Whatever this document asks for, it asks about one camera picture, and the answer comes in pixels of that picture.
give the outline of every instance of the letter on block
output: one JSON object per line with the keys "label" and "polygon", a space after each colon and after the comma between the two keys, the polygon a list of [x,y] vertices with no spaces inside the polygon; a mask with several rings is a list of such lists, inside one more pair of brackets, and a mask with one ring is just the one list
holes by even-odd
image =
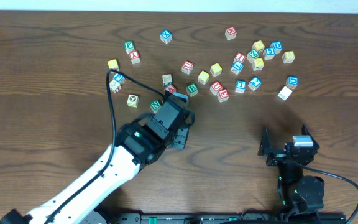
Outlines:
{"label": "letter on block", "polygon": [[208,80],[209,80],[209,74],[208,74],[208,72],[202,71],[202,72],[198,75],[198,81],[199,81],[201,84],[205,85],[206,82],[208,82]]}
{"label": "letter on block", "polygon": [[251,50],[248,54],[247,54],[247,60],[252,63],[255,59],[259,58],[259,53],[256,50]]}
{"label": "letter on block", "polygon": [[121,85],[124,84],[125,82],[125,77],[123,75],[120,75],[118,73],[116,73],[113,77],[113,80],[115,80],[116,82],[120,83]]}
{"label": "letter on block", "polygon": [[286,100],[291,95],[291,93],[292,90],[285,86],[277,96],[283,100]]}
{"label": "letter on block", "polygon": [[151,102],[150,107],[153,113],[157,113],[161,108],[161,103],[159,102],[159,100],[154,100],[153,102]]}
{"label": "letter on block", "polygon": [[162,76],[162,82],[164,83],[164,87],[172,83],[172,76],[171,74],[163,75]]}
{"label": "letter on block", "polygon": [[252,69],[254,69],[254,71],[261,70],[264,66],[264,61],[261,58],[257,58],[252,62]]}
{"label": "letter on block", "polygon": [[247,82],[246,82],[246,81],[244,81],[244,80],[237,80],[235,92],[236,92],[236,93],[243,93],[243,92],[245,92],[246,87],[247,87]]}
{"label": "letter on block", "polygon": [[135,45],[133,41],[127,41],[124,43],[124,47],[125,47],[125,51],[127,52],[127,54],[134,52],[135,51]]}
{"label": "letter on block", "polygon": [[273,47],[274,49],[274,53],[278,54],[281,52],[281,50],[283,49],[283,45],[281,44],[280,41],[275,41],[273,42],[270,47]]}
{"label": "letter on block", "polygon": [[236,35],[237,35],[236,28],[234,28],[234,27],[227,28],[224,35],[226,36],[227,40],[236,38]]}
{"label": "letter on block", "polygon": [[292,63],[295,60],[295,54],[293,52],[284,52],[283,62]]}
{"label": "letter on block", "polygon": [[164,91],[168,91],[169,93],[174,93],[177,91],[176,87],[172,84],[167,85],[167,87],[165,87]]}
{"label": "letter on block", "polygon": [[258,79],[258,77],[254,77],[251,81],[249,81],[248,87],[252,91],[255,91],[256,89],[258,89],[260,87],[260,84],[262,84],[262,81],[260,81],[260,79]]}
{"label": "letter on block", "polygon": [[131,107],[137,107],[137,105],[139,104],[139,97],[136,95],[130,94],[128,96],[127,104],[128,104],[128,106],[131,106]]}
{"label": "letter on block", "polygon": [[227,92],[227,90],[224,89],[224,90],[219,91],[216,96],[218,97],[219,102],[222,103],[223,101],[228,100],[230,95],[229,95],[229,92]]}
{"label": "letter on block", "polygon": [[299,83],[298,77],[289,76],[287,78],[287,82],[285,83],[285,86],[294,90],[298,86],[298,83]]}
{"label": "letter on block", "polygon": [[172,34],[168,30],[164,30],[160,35],[161,41],[165,44],[169,43],[172,40]]}
{"label": "letter on block", "polygon": [[117,59],[110,60],[107,62],[107,64],[109,65],[110,69],[115,69],[115,70],[119,71]]}
{"label": "letter on block", "polygon": [[211,93],[216,96],[216,94],[223,90],[223,86],[220,82],[216,81],[211,85],[211,88],[209,88],[209,90],[211,90]]}
{"label": "letter on block", "polygon": [[242,68],[244,68],[244,64],[240,62],[234,62],[233,66],[231,67],[231,72],[238,75]]}
{"label": "letter on block", "polygon": [[187,75],[190,75],[190,72],[193,70],[193,63],[185,60],[185,63],[181,66],[182,72],[186,73]]}
{"label": "letter on block", "polygon": [[233,63],[235,62],[240,62],[240,63],[244,63],[244,60],[246,59],[246,56],[243,55],[242,53],[238,52],[236,57],[234,57],[234,61]]}
{"label": "letter on block", "polygon": [[262,53],[265,49],[265,45],[261,40],[258,40],[252,45],[252,49],[258,51],[258,53]]}
{"label": "letter on block", "polygon": [[134,52],[129,53],[129,58],[131,59],[132,64],[140,62],[139,52],[135,50]]}
{"label": "letter on block", "polygon": [[190,97],[193,97],[197,95],[198,93],[198,87],[195,83],[192,83],[186,87],[187,94],[189,94]]}
{"label": "letter on block", "polygon": [[270,60],[274,58],[274,49],[272,47],[266,47],[264,50],[264,59]]}
{"label": "letter on block", "polygon": [[222,73],[222,67],[219,65],[219,63],[216,63],[211,66],[211,74],[213,77],[216,77]]}
{"label": "letter on block", "polygon": [[118,91],[122,88],[122,86],[115,80],[110,82],[110,90],[113,93],[118,93]]}

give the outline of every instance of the wooden table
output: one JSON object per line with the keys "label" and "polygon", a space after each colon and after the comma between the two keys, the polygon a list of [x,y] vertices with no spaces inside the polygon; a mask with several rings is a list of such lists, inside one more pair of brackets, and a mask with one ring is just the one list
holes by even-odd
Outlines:
{"label": "wooden table", "polygon": [[[226,40],[224,30],[238,34]],[[159,34],[173,32],[165,45]],[[133,66],[123,43],[135,42]],[[253,72],[246,62],[229,71],[235,54],[252,43],[281,40],[296,59],[281,55]],[[243,212],[280,206],[276,167],[257,156],[262,126],[278,146],[306,124],[321,149],[309,165],[358,183],[358,15],[207,14],[149,12],[0,11],[0,218],[12,208],[25,213],[54,197],[93,164],[111,142],[105,89],[107,61],[162,90],[171,73],[179,91],[219,62],[223,74],[199,84],[190,106],[196,113],[187,148],[169,150],[104,202],[111,210],[143,212]],[[191,75],[181,72],[195,63]],[[234,93],[235,81],[257,75],[256,91]],[[289,75],[300,85],[287,101],[277,94]],[[229,90],[219,103],[212,80]],[[138,108],[126,105],[140,96]],[[113,95],[117,126],[150,111],[158,96],[126,82]],[[323,177],[324,211],[351,214],[357,190]]]}

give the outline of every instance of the yellow block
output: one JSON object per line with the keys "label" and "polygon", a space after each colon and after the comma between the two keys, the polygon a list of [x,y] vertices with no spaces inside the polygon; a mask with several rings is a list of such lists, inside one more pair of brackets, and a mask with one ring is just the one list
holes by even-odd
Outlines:
{"label": "yellow block", "polygon": [[107,64],[109,65],[110,69],[119,70],[117,59],[110,60],[107,62]]}
{"label": "yellow block", "polygon": [[285,59],[295,59],[295,54],[293,52],[284,52]]}
{"label": "yellow block", "polygon": [[222,67],[219,65],[219,63],[216,63],[214,65],[211,66],[211,70],[214,72],[214,73],[219,73],[222,71]]}
{"label": "yellow block", "polygon": [[198,75],[198,79],[199,79],[199,80],[202,80],[202,81],[204,81],[204,82],[207,82],[208,79],[209,79],[209,74],[208,74],[208,72],[202,71],[202,72]]}
{"label": "yellow block", "polygon": [[255,67],[263,67],[265,66],[264,61],[261,58],[254,59]]}
{"label": "yellow block", "polygon": [[252,46],[252,49],[258,51],[259,53],[261,53],[265,48],[264,43],[261,40],[258,40],[254,43],[254,45]]}

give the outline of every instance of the white backdrop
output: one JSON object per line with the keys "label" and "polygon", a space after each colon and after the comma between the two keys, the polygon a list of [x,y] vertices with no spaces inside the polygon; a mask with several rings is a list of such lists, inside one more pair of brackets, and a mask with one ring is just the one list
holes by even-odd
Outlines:
{"label": "white backdrop", "polygon": [[358,0],[0,0],[0,9],[358,13]]}

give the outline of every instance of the alphabet block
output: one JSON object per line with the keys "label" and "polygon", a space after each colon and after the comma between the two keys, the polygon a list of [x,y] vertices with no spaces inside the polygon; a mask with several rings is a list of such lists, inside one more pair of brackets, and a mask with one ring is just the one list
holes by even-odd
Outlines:
{"label": "alphabet block", "polygon": [[164,87],[171,84],[172,83],[172,75],[171,74],[163,75],[162,82],[164,83]]}
{"label": "alphabet block", "polygon": [[120,85],[124,84],[125,82],[125,77],[123,75],[120,75],[118,73],[116,73],[113,77],[113,80],[115,80],[116,82],[120,83]]}
{"label": "alphabet block", "polygon": [[240,62],[234,62],[233,66],[231,67],[231,72],[238,75],[242,68],[244,68],[244,64]]}
{"label": "alphabet block", "polygon": [[218,100],[219,102],[223,102],[229,99],[230,95],[229,92],[227,91],[227,89],[221,90],[218,92],[217,94]]}
{"label": "alphabet block", "polygon": [[283,100],[286,100],[291,95],[291,93],[292,90],[285,86],[277,96]]}
{"label": "alphabet block", "polygon": [[298,77],[289,76],[287,78],[287,82],[285,82],[285,86],[294,90],[298,86],[299,79]]}
{"label": "alphabet block", "polygon": [[266,47],[264,50],[264,59],[265,60],[270,60],[274,58],[274,49],[273,47]]}
{"label": "alphabet block", "polygon": [[136,95],[130,94],[128,96],[127,104],[128,104],[128,106],[131,106],[131,107],[137,107],[137,105],[139,104],[139,97]]}
{"label": "alphabet block", "polygon": [[255,91],[256,89],[258,89],[260,87],[261,84],[262,84],[262,81],[260,81],[260,79],[258,77],[254,77],[251,81],[249,81],[248,87],[252,91]]}
{"label": "alphabet block", "polygon": [[211,74],[213,77],[216,77],[222,73],[222,67],[219,65],[219,63],[216,63],[211,66]]}
{"label": "alphabet block", "polygon": [[110,82],[110,90],[113,93],[118,93],[118,91],[122,88],[122,86],[115,80]]}
{"label": "alphabet block", "polygon": [[235,62],[240,62],[240,63],[244,63],[244,60],[246,59],[246,56],[243,55],[242,53],[238,52],[236,57],[234,57],[234,61],[233,63]]}
{"label": "alphabet block", "polygon": [[281,52],[281,50],[283,49],[283,45],[281,44],[280,41],[275,41],[273,42],[270,47],[273,47],[274,49],[274,53],[278,54]]}
{"label": "alphabet block", "polygon": [[264,66],[264,61],[261,58],[257,58],[252,62],[252,69],[254,69],[254,71],[261,70]]}
{"label": "alphabet block", "polygon": [[209,90],[214,96],[216,96],[219,91],[223,90],[223,86],[220,82],[216,81],[211,85],[211,88],[209,88]]}
{"label": "alphabet block", "polygon": [[164,88],[164,91],[168,91],[169,93],[172,94],[177,91],[177,88],[174,85],[169,84],[167,85],[167,87]]}
{"label": "alphabet block", "polygon": [[127,54],[134,52],[135,51],[135,45],[133,41],[127,41],[124,43],[124,47],[125,47],[125,51],[127,52]]}
{"label": "alphabet block", "polygon": [[265,49],[265,45],[261,40],[258,40],[252,45],[252,49],[258,51],[258,53],[262,53]]}
{"label": "alphabet block", "polygon": [[151,104],[150,104],[150,107],[151,107],[153,113],[157,113],[157,112],[160,110],[161,106],[162,106],[162,105],[161,105],[161,103],[159,102],[159,100],[154,100],[154,101],[151,102]]}
{"label": "alphabet block", "polygon": [[252,63],[256,58],[259,58],[259,53],[256,50],[251,50],[248,54],[247,54],[247,60]]}
{"label": "alphabet block", "polygon": [[185,60],[185,63],[181,66],[182,72],[186,73],[187,75],[190,75],[190,72],[193,70],[193,63]]}
{"label": "alphabet block", "polygon": [[295,60],[295,54],[293,52],[284,52],[283,62],[292,63]]}
{"label": "alphabet block", "polygon": [[197,95],[198,93],[198,87],[195,83],[192,83],[186,87],[187,94],[189,94],[190,97],[193,97]]}
{"label": "alphabet block", "polygon": [[224,35],[226,36],[227,40],[236,38],[236,35],[237,35],[236,28],[234,28],[234,27],[227,28]]}
{"label": "alphabet block", "polygon": [[243,92],[245,92],[246,87],[247,87],[247,82],[246,82],[246,81],[244,81],[244,80],[237,80],[235,92],[236,92],[236,93],[243,93]]}
{"label": "alphabet block", "polygon": [[110,61],[107,62],[107,64],[109,65],[110,69],[115,69],[115,70],[119,71],[119,66],[118,66],[117,59],[110,60]]}
{"label": "alphabet block", "polygon": [[136,64],[140,62],[140,55],[137,50],[134,52],[129,53],[129,58],[131,59],[132,64]]}
{"label": "alphabet block", "polygon": [[198,75],[198,81],[199,81],[201,84],[205,85],[206,82],[208,82],[208,80],[209,80],[209,74],[208,74],[208,72],[202,71],[202,72]]}
{"label": "alphabet block", "polygon": [[168,30],[164,30],[160,35],[161,41],[165,44],[169,43],[172,40],[172,34]]}

